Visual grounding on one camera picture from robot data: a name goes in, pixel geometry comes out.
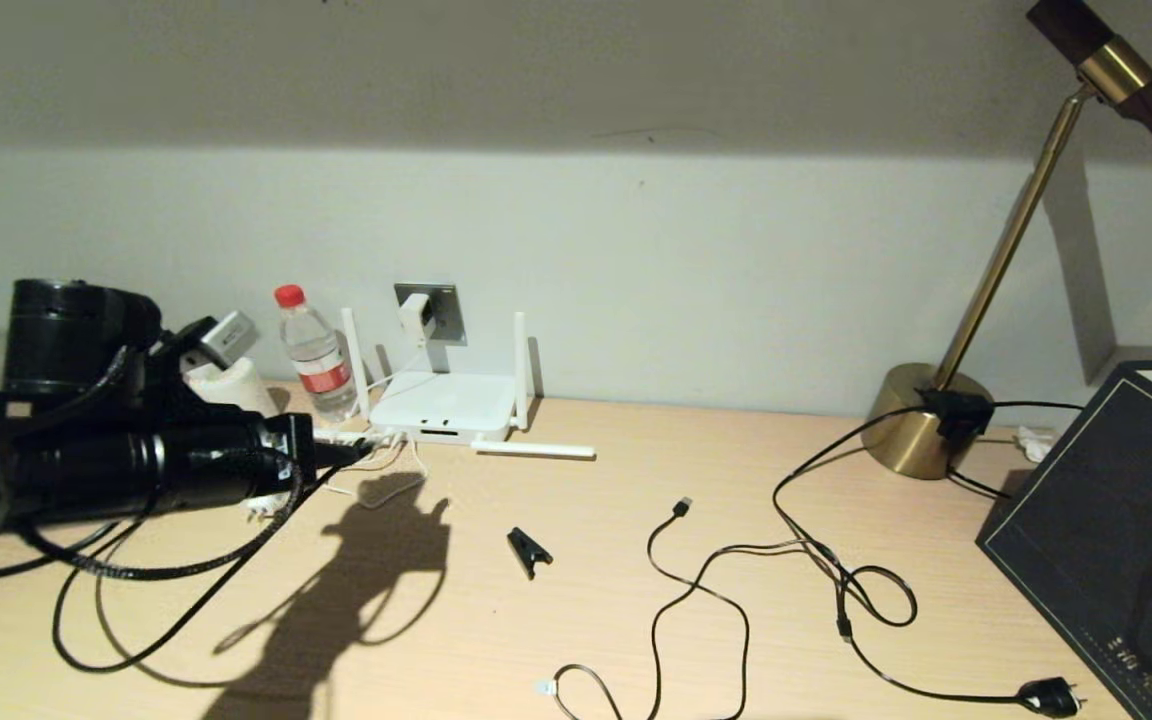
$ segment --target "water bottle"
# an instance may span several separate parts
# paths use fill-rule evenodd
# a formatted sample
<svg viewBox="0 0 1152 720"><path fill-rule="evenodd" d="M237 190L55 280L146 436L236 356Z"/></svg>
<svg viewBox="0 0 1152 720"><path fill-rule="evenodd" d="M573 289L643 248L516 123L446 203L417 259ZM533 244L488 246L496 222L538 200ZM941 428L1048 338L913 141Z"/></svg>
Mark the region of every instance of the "water bottle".
<svg viewBox="0 0 1152 720"><path fill-rule="evenodd" d="M279 336L301 384L314 401L314 410L328 423L339 423L353 415L358 393L349 377L349 365L340 355L335 331L323 314L305 302L298 285L285 285L274 290L274 300L283 309Z"/></svg>

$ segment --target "white cable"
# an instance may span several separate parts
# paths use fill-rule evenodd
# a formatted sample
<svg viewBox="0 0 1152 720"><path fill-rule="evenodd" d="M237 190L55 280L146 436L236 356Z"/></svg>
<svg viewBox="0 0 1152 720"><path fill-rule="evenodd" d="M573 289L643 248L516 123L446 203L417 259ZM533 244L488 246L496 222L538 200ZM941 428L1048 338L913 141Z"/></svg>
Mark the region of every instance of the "white cable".
<svg viewBox="0 0 1152 720"><path fill-rule="evenodd" d="M342 471L342 473L343 473L347 470L372 470L372 471L374 471L374 470L384 470L385 468L388 468L389 465L393 465L394 461L396 461L397 457L402 455L403 445L411 445L411 447L412 447L412 460L415 460L416 464L420 467L420 478L416 478L415 480L404 484L404 486L402 486L402 487L394 488L393 491L391 491L389 493L387 493L387 495L381 497L380 500L374 500L374 501L371 501L371 502L362 500L362 497L358 495L357 492L348 491L348 488L335 487L335 486L333 486L332 483L325 483L324 484L324 488L328 488L332 492L340 493L340 495L348 495L348 497L356 498L358 505L364 506L364 509L366 509L366 510L380 510L381 507L384 507L385 503L388 503L389 500L393 500L393 498L396 498L399 495L403 495L403 493L407 492L407 491L410 491L410 488L417 488L417 487L422 486L422 484L425 484L425 480L429 479L429 465L425 465L425 461L420 460L420 453L418 450L416 450L416 442L411 441L411 439L408 438L407 433L399 433L399 435L401 435L401 437L399 438L396 445L394 445L394 447L397 447L397 452L394 452L394 454L392 456L389 456L389 458L387 461L385 461L382 465L379 465L379 467L376 467L376 468L358 468L357 465L355 465L355 467L349 467L349 468L342 468L342 469L340 469L340 471Z"/></svg>
<svg viewBox="0 0 1152 720"><path fill-rule="evenodd" d="M425 465L425 461L420 460L420 450L416 447L416 441L410 441L412 444L412 460L416 461L417 465L420 465L420 475L429 478L429 465Z"/></svg>
<svg viewBox="0 0 1152 720"><path fill-rule="evenodd" d="M338 445L351 445L361 439L370 439L372 442L384 441L385 438L393 437L393 433L380 432L379 429L366 429L358 432L358 430L342 430L338 427L332 429L314 429L314 439L320 442L331 442Z"/></svg>
<svg viewBox="0 0 1152 720"><path fill-rule="evenodd" d="M417 353L416 355L412 355L411 359L409 359L406 365L403 365L402 367L400 367L397 370L394 370L393 373L388 373L384 378L380 378L379 381L371 382L370 386L367 386L365 388L362 388L362 392L367 392L371 388L380 387L384 384L386 384L388 381L392 381L392 379L394 379L394 377L397 377L397 374L406 373L407 370L410 370L411 365L415 365L416 361L419 361L422 356L424 356L424 354L420 354L420 353Z"/></svg>

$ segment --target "red bottle cap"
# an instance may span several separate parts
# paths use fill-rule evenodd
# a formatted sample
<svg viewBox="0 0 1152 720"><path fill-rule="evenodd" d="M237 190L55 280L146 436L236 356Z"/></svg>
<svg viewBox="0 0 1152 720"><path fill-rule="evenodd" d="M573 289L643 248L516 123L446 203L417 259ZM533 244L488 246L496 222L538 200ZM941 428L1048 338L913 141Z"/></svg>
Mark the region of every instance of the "red bottle cap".
<svg viewBox="0 0 1152 720"><path fill-rule="evenodd" d="M274 290L274 300L279 306L297 306L305 304L305 291L298 285L285 285Z"/></svg>

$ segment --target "bottle label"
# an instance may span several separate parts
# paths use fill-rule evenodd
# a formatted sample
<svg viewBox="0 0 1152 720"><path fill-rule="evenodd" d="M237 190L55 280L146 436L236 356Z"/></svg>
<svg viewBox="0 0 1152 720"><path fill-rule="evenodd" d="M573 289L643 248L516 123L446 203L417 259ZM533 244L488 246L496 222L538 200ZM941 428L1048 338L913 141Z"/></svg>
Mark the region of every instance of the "bottle label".
<svg viewBox="0 0 1152 720"><path fill-rule="evenodd" d="M349 366L339 350L333 350L319 359L293 359L293 367L301 376L301 384L310 392L333 392L349 382Z"/></svg>

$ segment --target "black cable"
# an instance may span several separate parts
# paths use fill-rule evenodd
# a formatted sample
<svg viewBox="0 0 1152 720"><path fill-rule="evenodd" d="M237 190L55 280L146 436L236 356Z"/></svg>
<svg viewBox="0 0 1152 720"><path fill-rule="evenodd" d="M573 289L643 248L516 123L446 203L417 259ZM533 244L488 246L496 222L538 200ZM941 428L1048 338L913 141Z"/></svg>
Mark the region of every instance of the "black cable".
<svg viewBox="0 0 1152 720"><path fill-rule="evenodd" d="M90 544L100 541L103 537L108 536L109 532L113 532L114 526L116 525L118 523L109 523L101 526L99 530L96 530L94 533L91 533L86 538L81 539L81 541L76 541L75 544L69 546L69 550L78 551L86 546L90 546ZM0 578L9 578L12 577L12 575L20 575L21 573L36 570L45 564L51 564L51 562L55 562L55 560L44 556L44 558L35 558L33 560L26 560L24 562L17 562L16 564L8 564L5 568L0 568Z"/></svg>
<svg viewBox="0 0 1152 720"><path fill-rule="evenodd" d="M279 528L287 523L287 520L291 517L291 513L300 505L300 499L302 497L302 491L305 488L305 479L303 479L301 469L282 452L273 450L270 447L255 447L255 448L243 448L243 450L226 452L223 455L265 455L268 457L274 457L275 460L287 462L287 468L291 469L291 487L288 491L288 501L283 502L282 507L279 507L278 511L274 514L274 518L268 525L256 535L250 541L242 544L237 550L225 553L219 558L212 558L211 560L205 560L200 562L194 562L192 564L180 564L175 568L129 568L124 564L111 564L109 562L101 561L97 559L99 552L94 555L82 555L81 552L74 552L69 548L61 547L59 544L50 541L50 539L41 537L38 533L38 529L33 525L26 525L20 529L18 536L33 547L38 552L44 553L44 555L50 556L54 560L60 560L66 564L71 564L74 568L91 573L93 575L104 575L104 577L116 578L116 579L176 579L187 578L189 575L197 575L200 573L206 573L209 570L215 570L220 566L229 564L242 556L251 555L259 547L274 537Z"/></svg>
<svg viewBox="0 0 1152 720"><path fill-rule="evenodd" d="M969 478L965 475L960 473L954 468L950 468L950 471L948 471L947 477L950 478L952 480L963 483L964 486L967 486L967 488L970 488L970 491L973 492L979 492L980 495L992 497L995 498L996 500L1011 500L1011 493L1002 492L1000 488L992 488L984 483L978 483L977 480L973 480L972 478Z"/></svg>
<svg viewBox="0 0 1152 720"><path fill-rule="evenodd" d="M1055 407L1059 410L1084 410L1084 406L1075 406L1073 402L1047 402L1043 400L1009 400L995 402L994 407Z"/></svg>
<svg viewBox="0 0 1152 720"><path fill-rule="evenodd" d="M45 414L29 416L29 418L0 420L0 442L6 441L6 439L18 438L54 427L54 425L63 423L63 420L68 420L73 416L83 414L89 407L94 406L96 402L109 395L111 389L114 389L116 384L122 381L128 365L131 364L131 359L132 348L129 346L119 347L99 381L92 382L78 396L73 397L61 406L52 407Z"/></svg>
<svg viewBox="0 0 1152 720"><path fill-rule="evenodd" d="M1016 402L996 402L996 404L993 404L993 407L1016 407L1016 406L1061 407L1061 409L1082 410L1082 407L1079 406L1062 404L1062 402L1016 401ZM838 602L838 632L840 632L842 637L844 637L846 642L850 644L852 651L856 653L856 657L858 657L861 661L865 666L867 666L870 670L872 670L876 675L878 675L879 679L886 680L887 683L892 683L896 688L904 689L904 691L908 691L910 694L918 694L919 696L923 697L934 698L934 700L987 703L987 705L1021 705L1023 707L1028 707L1028 710L1032 710L1033 712L1043 712L1044 714L1047 714L1047 712L1044 712L1044 708L1039 708L1039 705L1041 705L1040 703L1034 703L1033 698L1029 697L1032 696L1032 694L1029 694L1029 696L1026 696L1026 689L1030 688L1030 685L1032 685L1033 683L1024 685L1023 688L1021 688L1021 691L1018 694L1010 694L1010 696L973 696L972 694L939 694L933 691L924 691L924 689L915 688L914 685L902 683L900 682L900 680L893 679L892 675L887 675L886 673L882 673L882 670L879 670L878 667L873 665L872 661L869 660L869 657L865 655L863 651L861 651L859 644L855 642L851 628L851 620L849 619L849 616L847 616L847 598L849 597L855 598L856 601L861 602L861 607L864 607L864 609L869 612L869 615L878 620L879 623L893 626L893 628L904 628L904 626L912 624L914 621L918 619L918 598L916 598L914 589L910 588L909 583L905 583L905 579L901 578L899 574L895 574L895 571L890 569L882 568L882 566L879 564L864 564L861 566L861 568L856 568L855 570L847 569L846 566L842 564L840 560L838 560L836 553L833 552L827 546L827 544L818 541L811 533L808 532L808 530L803 525L797 523L797 521L794 520L793 516L790 516L790 514L788 514L788 511L786 511L780 503L780 493L782 488L787 486L788 483L793 482L802 473L805 473L806 471L814 469L814 467L817 467L820 460L829 455L832 452L836 450L838 447L849 441L849 439L857 437L859 433L865 432L865 430L871 429L879 423L882 423L882 420L893 418L893 416L904 415L904 414L919 414L920 411L927 411L927 408L925 406L902 407L902 409L893 410L890 411L890 414L882 414L877 416L877 418L865 420L865 423L861 424L858 427L850 430L850 432L847 432L844 435L836 439L835 442L832 442L828 446L824 447L823 450L817 452L816 455L809 457L809 460L804 461L803 464L795 468L794 471L788 473L783 479L781 479L780 483L776 484L776 487L773 488L772 491L772 506L774 507L774 509L776 509L776 514L781 516L781 520L785 521L786 525L788 525L788 528L790 528L791 532L794 533L795 539L791 539L791 541L771 544L771 546L755 546L755 544L733 544L732 546L719 548L718 551L710 553L708 558L705 559L704 564L700 566L700 570L696 573L695 579L690 579L689 582L689 579L684 579L680 577L680 575L669 573L668 570L664 569L655 561L655 558L653 555L653 546L657 537L666 528L668 528L673 523L673 521L681 518L682 515L685 515L687 509L689 509L690 501L685 500L675 506L675 511L673 513L670 518L666 520L662 524L658 525L658 528L653 530L652 535L650 535L650 537L647 538L647 560L652 562L653 568L658 570L658 573L664 575L664 577L674 579L677 583L687 584L687 590L684 593L676 597L675 600L668 601L666 605L660 607L660 609L657 612L657 614L652 620L652 632L650 634L650 639L652 639L652 659L653 659L653 665L655 667L655 692L652 703L652 711L649 712L646 720L654 720L654 717L657 717L660 710L660 700L662 699L662 670L660 670L660 652L657 644L657 628L659 626L660 617L662 617L662 615L666 614L668 609L672 609L672 607L679 605L679 602L683 602L688 597L691 596L691 593L698 591L698 589L705 593L708 593L710 596L718 598L718 600L721 600L723 602L727 602L727 605L735 607L736 612L738 612L741 615L742 624L744 624L744 642L742 642L742 651L741 651L740 705L736 707L735 714L725 717L722 720L736 720L737 717L740 717L742 712L744 712L748 697L748 661L749 661L749 638L750 638L749 615L745 613L744 607L741 607L738 602L735 602L730 598L721 593L718 593L717 591L713 591L713 589L705 588L705 585L702 584L702 579L704 578L705 571L708 569L711 564L713 564L714 560L718 560L718 558L727 555L727 553L733 553L733 552L749 553L749 555L763 555L763 556L786 555L786 553L788 552L806 552L810 559L813 560L814 564L817 564L818 568L823 570L824 574L827 575L833 585L835 585L835 597ZM949 475L952 478L964 480L965 483L969 484L969 486L982 488L982 491L992 493L992 495L1007 497L1006 493L1002 493L1001 491L996 491L995 488L984 486L984 484L969 479L964 475L957 473L957 471L952 468L948 470L950 470ZM878 577L887 579L892 584L895 584L897 589L900 589L901 593L904 594L905 601L909 605L908 616L905 616L904 619L892 619L890 616L887 616L881 611L879 611L878 607L874 606L872 601L870 601L869 592L865 591L864 585L861 584L861 581L858 579L861 575L867 575L867 574L878 575ZM602 682L602 679L600 679L599 674L596 673L594 669L591 669L591 667L589 667L588 665L581 665L581 664L563 665L562 667L559 667L556 673L554 673L552 692L554 694L554 702L558 703L558 707L563 712L563 715L567 715L568 719L570 720L579 720L579 718L576 717L570 711L570 708L567 707L566 703L562 702L561 692L559 692L559 683L561 683L563 675L570 673L570 670L581 670L581 673L585 673L591 679L593 679L594 682L598 684L600 691L602 691L602 697L607 698L607 703L612 707L612 714L616 717L617 720L623 720L623 717L621 714L621 707L616 705L616 700L614 700L614 697L612 696L612 691L607 687L607 683ZM1053 679L1051 682L1060 684L1064 683L1062 679Z"/></svg>
<svg viewBox="0 0 1152 720"><path fill-rule="evenodd" d="M1021 407L1021 406L1061 407L1061 409L1070 409L1070 410L1083 409L1082 406L1070 406L1070 404L1064 404L1064 402L1044 402L1044 401L996 402L993 406L994 407ZM905 594L905 600L909 601L909 616L905 620L892 621L889 617L885 616L880 611L878 611L878 608L874 607L872 602L867 600L867 594L863 594L864 600L861 600L861 606L863 606L864 609L867 611L870 615L874 616L879 621L882 621L882 623L901 628L901 626L912 624L914 621L918 617L918 600L916 600L914 589L910 588L909 583L905 583L904 578L901 578L900 575L896 575L895 571L888 570L878 564L864 564L855 570L847 569L841 561L838 561L838 556L835 555L835 553L833 553L833 551L829 550L827 546L824 546L823 543L816 541L814 538L810 536L809 532L806 532L806 529L804 529L803 525L797 523L797 521L793 520L791 516L788 515L787 511L782 509L780 500L778 500L778 495L780 495L781 488L785 488L786 484L799 477L799 475L804 473L805 471L812 469L813 465L817 464L817 462L820 458L829 454L829 452L835 450L835 448L841 446L843 442L849 441L849 439L858 435L861 432L864 432L864 430L867 430L870 427L873 427L873 425L881 423L881 420L886 420L895 415L912 414L916 410L925 410L925 407L905 407L905 409L895 410L892 411L892 414L879 415L878 418L873 418L872 420L865 420L865 423L861 424L859 427L852 429L851 432L846 433L844 435L839 438L835 442L832 442L826 448L824 448L824 450L818 452L818 454L813 455L812 457L803 462L803 464L798 465L794 471L791 471L791 473L788 473L776 485L776 488L772 491L772 505L774 509L776 509L776 514L780 515L781 520L785 520L785 523L790 528L791 532L796 533L796 536L799 538L804 538L805 541L809 543L809 546L820 552L823 559L826 560L828 564L832 564L833 569L838 571L838 577L835 578L835 597L838 600L838 634L842 635L842 638L846 639L847 644L850 644L852 651L856 653L856 657L861 659L861 661L865 665L865 667L867 667L876 675L878 675L879 679L886 680L887 683L892 683L896 688L904 689L904 691L907 692L917 694L918 696L923 697L934 698L934 700L987 703L987 705L1021 705L1021 707L1025 707L1026 710L1032 710L1033 712L1043 712L1038 707L1030 706L1032 705L1032 702L1030 702L1029 697L1024 696L1025 688L1029 688L1029 684L1021 688L1021 694L1011 694L1011 696L975 696L975 694L939 694L932 691L924 691L924 689L915 688L914 685L902 683L900 682L900 680L893 679L892 675L888 675L886 673L882 673L882 670L879 670L878 667L873 665L872 661L869 660L869 657L866 657L864 652L861 652L861 646L855 641L851 628L851 620L849 619L849 616L847 616L847 607L846 607L847 597L849 596L856 597L856 593L850 592L852 585L855 585L857 589L863 588L861 581L856 579L858 575L877 574L881 575L881 577L884 577L885 579L889 579L893 584L896 584L896 588L899 588L900 591ZM980 483L975 483L975 480L969 480L969 483L977 484L977 486L980 486L988 492L995 492L995 493L998 492L994 488L990 488L988 486L983 486L983 484Z"/></svg>
<svg viewBox="0 0 1152 720"><path fill-rule="evenodd" d="M287 515L291 516L294 511L300 509L300 507L311 495L314 494L317 488L323 487L324 483L332 479L333 475L339 473L339 471L346 467L347 465L333 465L331 469L328 469L328 471L326 471L326 473L323 473L320 478L317 478L314 480L314 484L312 484L312 486L308 488L306 492L300 493L300 495L288 497L288 501L285 502L282 509L279 509L279 511L289 509ZM298 469L296 470L296 477L300 477ZM96 552L92 553L92 558L100 556L101 553L104 553L106 550L109 550L109 553L113 555L113 552L116 551L119 546L122 546L122 543L127 541L127 539L131 537L132 533L136 532L138 528L141 528L142 521L143 520L134 521L131 526L123 530L122 533L119 533L113 539L109 539L109 541L103 544L101 547L96 548ZM265 543L270 540L271 536L273 536L273 533L268 535L260 533L259 536L256 536L256 538L248 544L248 546L250 546L250 544L255 543L255 546L250 551L244 553L243 556L238 558L238 560L234 561L234 564L230 564L229 569L225 570L223 575L220 575L220 578L215 578L215 582L211 584L211 588L207 588L204 593L198 596L198 600L196 600L194 605L189 606L188 609L184 611L183 614L180 615L179 619L175 620L174 623L170 626L170 628L168 628L166 632L161 634L159 638L147 644L141 652L134 652L134 653L120 652L120 654L123 655L123 660L111 665L88 665L86 662L78 660L77 657L74 657L74 654L69 652L69 649L65 646L65 638L61 637L61 628L60 628L61 617L63 617L65 614L65 598L68 597L69 588L73 586L74 579L77 579L79 571L83 570L83 568L74 568L69 573L69 577L65 578L65 584L61 585L60 592L56 593L56 605L51 614L52 647L55 649L56 655L60 655L60 659L65 660L65 664L69 665L75 670L82 670L82 673L93 673L93 674L118 673L119 670L128 669L128 667L132 667L134 665L138 665L145 661L149 657L153 655L154 652L159 651L160 647L165 646L166 643L170 642L172 638L174 638L175 635L180 632L180 630L184 629L184 626L189 623L189 620L192 620L195 615L198 614L198 611L204 609L204 606L206 606L207 602L211 601L211 598L215 597L215 593L220 592L220 589L225 588L225 584L229 583L229 579L232 579L234 575L237 575L238 570L242 570L243 566L247 564L247 562L250 562L251 559L256 556L256 552L259 551L260 547L265 546ZM97 574L97 582L99 582L100 578L101 575Z"/></svg>
<svg viewBox="0 0 1152 720"><path fill-rule="evenodd" d="M744 624L745 628L744 641L742 641L741 644L740 705L736 707L736 711L733 712L733 714L719 719L719 720L736 720L737 717L740 717L742 712L745 711L745 702L748 698L748 684L749 684L748 666L749 666L749 638L750 638L749 615L745 613L744 607L741 607L738 602L733 601L730 598L721 593L718 593L717 591L713 591L713 589L705 588L705 585L702 584L702 579L704 579L705 573L707 573L708 567L713 564L714 560L718 560L722 555L730 555L732 553L742 553L742 555L759 555L764 558L771 558L774 555L787 555L787 553L790 552L801 552L801 547L796 546L801 546L803 541L799 541L799 539L794 539L794 541L781 541L776 544L749 544L749 543L730 544L730 546L726 546L710 553L708 558L705 559L704 564L700 566L699 573L696 573L695 579L685 579L680 577L680 575L673 574L664 569L657 562L653 552L657 537L659 537L659 535L664 532L666 528L673 524L673 521L681 518L681 516L684 514L685 514L685 507L684 509L682 509L682 511L679 511L676 507L675 514L670 515L669 518L666 520L662 524L657 525L657 528L652 530L652 535L647 537L647 560L652 562L653 568L658 570L658 573L664 575L664 577L674 579L677 583L687 585L687 590L682 592L679 597L673 598L673 600L665 602L664 606L660 607L660 609L652 619L652 634L650 635L650 638L652 638L652 661L655 667L655 692L654 692L654 699L652 702L652 711L649 712L646 720L653 720L654 717L657 717L658 712L660 711L660 702L662 700L664 679L662 679L662 670L660 670L660 650L657 644L657 629L660 624L660 617L662 617L662 615L666 614L666 612L670 611L672 607L677 606L679 602L683 602L684 600L687 600L687 598L689 598L691 593L698 591L698 589L702 592L708 593L710 596L718 598L718 600L727 602L727 605L730 605L734 609L736 609L736 612L738 612L741 615L741 623ZM616 705L616 698L612 696L612 691L607 687L607 683L602 682L602 679L600 679L599 674L596 673L593 667L589 667L588 665L581 665L576 662L563 665L562 667L559 667L556 673L554 673L554 679L553 679L554 702L558 703L558 707L559 710L562 710L563 715L567 715L568 719L570 720L579 720L579 718L571 712L571 708L567 707L566 703L563 703L562 700L562 695L559 692L559 683L561 683L563 675L570 673L570 670L581 670L581 673L585 673L591 679L593 679L594 682L598 683L599 689L602 689L602 697L607 698L607 703L612 707L612 714L616 717L617 720L623 720L623 717L621 715L621 707Z"/></svg>

